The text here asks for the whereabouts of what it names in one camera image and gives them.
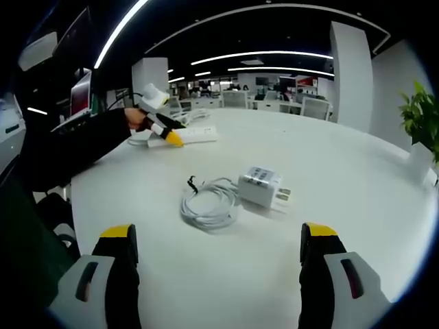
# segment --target black sleeve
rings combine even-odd
[[[34,192],[66,184],[129,136],[123,108],[92,117],[65,134],[27,131],[20,159],[23,182]]]

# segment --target potted plant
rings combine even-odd
[[[414,177],[423,182],[432,163],[439,163],[439,101],[414,82],[415,94],[401,93],[405,105],[400,106],[403,126],[412,137],[408,166]]]

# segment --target label on adapter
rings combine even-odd
[[[244,177],[248,183],[267,188],[273,176],[273,171],[258,167],[252,167]]]

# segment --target white pot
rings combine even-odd
[[[423,183],[433,164],[433,154],[422,143],[412,145],[407,168],[410,176],[417,183]]]

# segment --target white round table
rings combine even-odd
[[[431,184],[405,178],[408,153],[350,128],[290,114],[217,109],[216,143],[148,149],[123,143],[72,181],[75,227],[91,253],[111,226],[133,223],[144,328],[295,328],[300,314],[302,223],[337,231],[381,276],[395,301],[415,276],[435,225]],[[292,190],[286,215],[242,208],[207,234],[184,223],[186,181],[251,166],[280,173]]]

